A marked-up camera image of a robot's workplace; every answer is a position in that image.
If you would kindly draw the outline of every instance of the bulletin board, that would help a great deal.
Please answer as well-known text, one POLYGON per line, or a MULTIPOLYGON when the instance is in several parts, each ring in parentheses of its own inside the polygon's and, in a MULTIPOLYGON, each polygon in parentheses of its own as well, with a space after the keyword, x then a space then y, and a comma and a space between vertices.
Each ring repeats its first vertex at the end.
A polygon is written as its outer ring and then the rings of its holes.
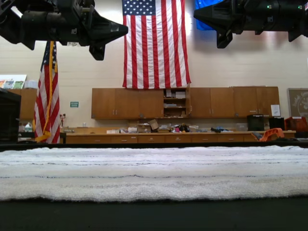
POLYGON ((290 115, 308 118, 308 89, 289 88, 288 97, 290 115))

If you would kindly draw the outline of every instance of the white towel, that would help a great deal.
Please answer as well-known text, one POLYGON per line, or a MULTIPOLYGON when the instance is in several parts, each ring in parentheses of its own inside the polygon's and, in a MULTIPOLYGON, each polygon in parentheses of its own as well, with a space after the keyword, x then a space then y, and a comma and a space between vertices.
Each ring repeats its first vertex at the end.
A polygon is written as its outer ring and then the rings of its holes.
POLYGON ((0 153, 0 200, 129 202, 308 195, 308 149, 35 149, 0 153))

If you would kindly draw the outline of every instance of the upper cabinet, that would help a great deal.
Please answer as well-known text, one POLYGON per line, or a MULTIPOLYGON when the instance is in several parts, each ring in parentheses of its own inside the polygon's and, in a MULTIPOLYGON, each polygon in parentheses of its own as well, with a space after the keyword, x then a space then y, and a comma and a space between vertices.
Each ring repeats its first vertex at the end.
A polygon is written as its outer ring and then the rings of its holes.
POLYGON ((139 118, 164 117, 164 90, 139 91, 139 118))
POLYGON ((114 118, 116 106, 116 91, 114 88, 92 89, 92 118, 114 118))
POLYGON ((280 104, 278 87, 257 87, 258 113, 271 116, 273 104, 280 104))
POLYGON ((258 114, 257 92, 255 87, 235 87, 234 110, 236 117, 258 114))
POLYGON ((37 89, 11 89, 8 91, 21 95, 20 120, 33 120, 37 89))
POLYGON ((191 88, 191 118, 212 116, 210 88, 191 88))
POLYGON ((115 117, 139 117, 139 91, 118 88, 115 91, 115 117))
POLYGON ((235 117, 233 88, 211 88, 210 92, 212 117, 235 117))

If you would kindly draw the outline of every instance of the drawer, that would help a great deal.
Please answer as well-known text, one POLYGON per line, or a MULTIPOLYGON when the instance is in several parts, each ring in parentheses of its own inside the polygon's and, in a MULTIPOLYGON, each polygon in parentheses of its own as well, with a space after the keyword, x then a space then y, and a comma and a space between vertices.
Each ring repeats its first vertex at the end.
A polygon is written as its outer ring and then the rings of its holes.
POLYGON ((111 143, 137 143, 137 136, 112 136, 111 143))
POLYGON ((67 136, 66 143, 111 143, 110 136, 67 136))
POLYGON ((164 143, 164 136, 138 136, 138 143, 164 143))
POLYGON ((190 135, 169 135, 165 136, 166 143, 191 143, 190 135))
POLYGON ((290 139, 290 138, 295 138, 295 133, 288 133, 284 135, 285 138, 290 139))
POLYGON ((192 135, 192 143, 218 142, 218 135, 192 135))
POLYGON ((253 135, 244 135, 244 142, 258 142, 258 139, 253 135))
POLYGON ((219 142, 243 142, 243 135, 218 135, 219 142))

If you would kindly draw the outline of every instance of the flag on pole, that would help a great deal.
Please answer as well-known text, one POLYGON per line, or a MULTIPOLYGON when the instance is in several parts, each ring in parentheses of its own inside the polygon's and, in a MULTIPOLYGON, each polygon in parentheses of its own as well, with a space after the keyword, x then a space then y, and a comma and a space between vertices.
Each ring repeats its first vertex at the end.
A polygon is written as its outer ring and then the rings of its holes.
MULTIPOLYGON (((206 7, 206 6, 217 4, 221 1, 223 0, 195 0, 196 10, 206 7)), ((197 29, 198 30, 214 30, 213 28, 211 28, 205 23, 200 22, 199 20, 197 20, 197 29)))
POLYGON ((33 126, 36 141, 59 143, 61 119, 58 64, 57 47, 53 41, 46 44, 38 83, 33 126))
POLYGON ((191 82, 185 32, 185 0, 122 0, 128 26, 124 88, 164 89, 191 82))

